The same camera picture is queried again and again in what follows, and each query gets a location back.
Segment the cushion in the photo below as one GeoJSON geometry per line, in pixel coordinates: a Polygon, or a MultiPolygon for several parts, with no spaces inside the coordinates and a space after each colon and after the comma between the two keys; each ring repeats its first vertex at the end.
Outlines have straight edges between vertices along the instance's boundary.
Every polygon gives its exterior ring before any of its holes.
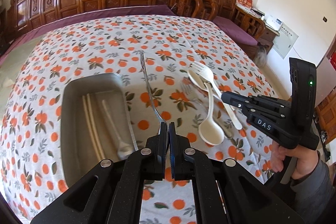
{"type": "Polygon", "coordinates": [[[217,16],[213,20],[213,23],[215,23],[236,43],[250,46],[256,46],[258,44],[258,42],[252,36],[244,32],[243,29],[227,18],[217,16]]]}

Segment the wooden cabinet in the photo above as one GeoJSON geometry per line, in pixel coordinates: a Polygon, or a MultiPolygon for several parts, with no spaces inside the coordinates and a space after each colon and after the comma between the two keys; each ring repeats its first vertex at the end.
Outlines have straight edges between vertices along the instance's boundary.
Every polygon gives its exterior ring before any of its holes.
{"type": "Polygon", "coordinates": [[[262,35],[257,39],[257,41],[263,45],[268,53],[273,47],[273,40],[276,36],[279,36],[279,33],[275,30],[271,30],[268,26],[266,26],[262,35]]]}
{"type": "Polygon", "coordinates": [[[5,48],[5,17],[6,10],[3,9],[0,13],[0,56],[4,54],[3,49],[5,48]]]}
{"type": "Polygon", "coordinates": [[[316,108],[319,124],[328,138],[325,144],[336,138],[336,89],[334,89],[316,108]]]}

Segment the wooden side table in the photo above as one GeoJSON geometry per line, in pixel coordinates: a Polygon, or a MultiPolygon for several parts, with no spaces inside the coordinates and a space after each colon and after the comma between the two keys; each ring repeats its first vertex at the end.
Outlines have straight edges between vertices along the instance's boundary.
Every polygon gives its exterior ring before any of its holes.
{"type": "Polygon", "coordinates": [[[6,40],[5,40],[5,16],[6,9],[3,9],[0,13],[0,56],[6,52],[6,40]]]}
{"type": "Polygon", "coordinates": [[[273,47],[273,40],[276,36],[279,36],[279,32],[273,30],[271,27],[265,25],[266,28],[263,34],[257,39],[257,41],[263,45],[266,49],[266,53],[268,53],[273,47]]]}
{"type": "Polygon", "coordinates": [[[328,138],[325,144],[336,138],[336,88],[315,108],[319,116],[319,124],[328,138]]]}
{"type": "Polygon", "coordinates": [[[234,7],[230,20],[256,40],[266,30],[265,23],[260,18],[255,17],[237,5],[234,7]]]}

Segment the white chopsticks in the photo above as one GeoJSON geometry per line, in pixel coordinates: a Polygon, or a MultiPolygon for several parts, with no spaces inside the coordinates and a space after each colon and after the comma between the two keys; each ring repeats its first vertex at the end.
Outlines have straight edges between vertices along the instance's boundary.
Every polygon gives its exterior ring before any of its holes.
{"type": "Polygon", "coordinates": [[[86,124],[87,124],[87,127],[89,129],[93,149],[95,151],[97,159],[99,161],[101,161],[101,160],[105,159],[105,154],[104,154],[103,148],[101,146],[101,142],[100,142],[98,132],[97,132],[97,128],[96,128],[96,124],[95,124],[95,120],[94,120],[94,117],[93,117],[90,94],[86,94],[86,98],[85,98],[85,95],[83,95],[82,99],[83,99],[83,106],[84,106],[86,124]]]}

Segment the white plastic spoon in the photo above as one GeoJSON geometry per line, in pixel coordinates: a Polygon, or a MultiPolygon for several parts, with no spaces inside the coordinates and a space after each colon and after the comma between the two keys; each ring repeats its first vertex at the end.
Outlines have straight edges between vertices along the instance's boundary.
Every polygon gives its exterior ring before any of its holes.
{"type": "MultiPolygon", "coordinates": [[[[186,85],[186,84],[181,84],[181,89],[182,92],[184,93],[184,95],[186,96],[186,98],[189,101],[192,101],[194,103],[199,104],[201,107],[203,107],[205,109],[206,112],[208,112],[208,110],[206,109],[206,107],[201,103],[202,101],[200,101],[198,99],[198,96],[196,94],[196,92],[194,92],[193,90],[195,90],[194,88],[190,87],[191,85],[186,85]]],[[[226,136],[226,138],[228,138],[229,140],[233,138],[233,133],[226,127],[226,125],[218,118],[216,118],[216,115],[212,116],[214,121],[222,128],[222,130],[224,131],[224,135],[226,136]]]]}
{"type": "MultiPolygon", "coordinates": [[[[207,66],[199,63],[199,62],[194,62],[194,63],[191,64],[191,66],[192,66],[192,70],[195,73],[197,73],[199,76],[203,77],[206,81],[209,81],[211,83],[214,91],[220,97],[222,94],[215,84],[214,75],[213,75],[212,70],[210,68],[208,68],[207,66]]],[[[235,126],[235,128],[237,128],[238,130],[242,129],[243,126],[240,123],[240,121],[238,120],[236,114],[231,109],[230,105],[225,104],[225,103],[223,103],[223,105],[225,107],[226,112],[230,116],[231,121],[232,121],[233,125],[235,126]]]]}
{"type": "Polygon", "coordinates": [[[206,119],[199,125],[198,132],[202,140],[210,145],[219,145],[224,141],[222,128],[213,120],[213,94],[209,83],[204,83],[209,95],[209,109],[206,119]]]}
{"type": "Polygon", "coordinates": [[[116,125],[114,124],[113,119],[110,115],[110,109],[109,109],[109,106],[106,103],[106,100],[102,101],[102,105],[103,105],[103,108],[105,110],[105,114],[107,115],[107,118],[109,119],[110,124],[112,125],[112,129],[115,133],[115,136],[117,137],[118,142],[119,142],[117,155],[120,158],[120,160],[125,160],[125,159],[127,159],[128,155],[131,154],[134,151],[134,148],[130,144],[125,143],[121,139],[121,137],[119,135],[119,132],[116,128],[116,125]]]}
{"type": "MultiPolygon", "coordinates": [[[[191,81],[195,86],[197,86],[199,89],[201,89],[201,90],[203,90],[203,91],[207,91],[207,90],[204,88],[204,81],[201,79],[201,77],[200,77],[197,73],[195,73],[193,70],[188,70],[188,71],[187,71],[187,74],[188,74],[188,76],[189,76],[190,81],[191,81]]],[[[213,93],[213,95],[214,95],[214,97],[215,97],[216,99],[218,99],[219,101],[221,101],[221,102],[223,103],[222,99],[219,98],[217,94],[213,93]]],[[[236,108],[235,108],[234,106],[231,106],[231,105],[230,105],[230,107],[232,108],[233,111],[236,110],[236,108]]]]}

